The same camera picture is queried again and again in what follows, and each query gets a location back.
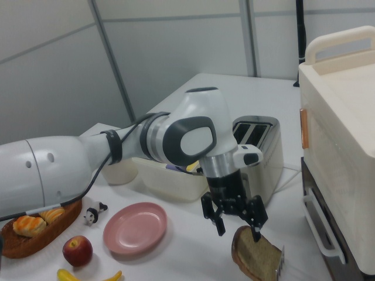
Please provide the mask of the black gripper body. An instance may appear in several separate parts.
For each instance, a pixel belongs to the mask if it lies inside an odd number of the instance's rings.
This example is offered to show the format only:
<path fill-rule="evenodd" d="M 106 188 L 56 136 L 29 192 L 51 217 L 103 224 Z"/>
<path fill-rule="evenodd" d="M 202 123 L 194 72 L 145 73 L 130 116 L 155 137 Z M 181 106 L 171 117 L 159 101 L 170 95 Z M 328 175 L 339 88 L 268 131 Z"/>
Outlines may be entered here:
<path fill-rule="evenodd" d="M 216 210 L 226 215 L 241 216 L 247 200 L 241 171 L 224 177 L 208 177 L 207 182 Z"/>

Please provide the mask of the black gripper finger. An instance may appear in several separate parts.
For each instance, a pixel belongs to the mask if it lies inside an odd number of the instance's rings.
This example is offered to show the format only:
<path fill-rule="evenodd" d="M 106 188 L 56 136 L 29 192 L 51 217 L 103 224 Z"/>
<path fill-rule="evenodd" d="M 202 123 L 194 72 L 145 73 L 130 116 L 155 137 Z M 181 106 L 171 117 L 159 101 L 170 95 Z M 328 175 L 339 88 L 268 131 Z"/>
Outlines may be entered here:
<path fill-rule="evenodd" d="M 261 196 L 256 195 L 251 199 L 246 199 L 244 208 L 238 215 L 251 229 L 254 242 L 261 239 L 261 229 L 268 220 L 268 215 Z"/>
<path fill-rule="evenodd" d="M 224 222 L 221 217 L 223 213 L 223 207 L 221 206 L 221 204 L 213 200 L 211 193 L 204 193 L 204 195 L 202 195 L 201 204 L 203 216 L 205 217 L 205 219 L 210 220 L 216 226 L 218 235 L 222 237 L 226 232 Z"/>

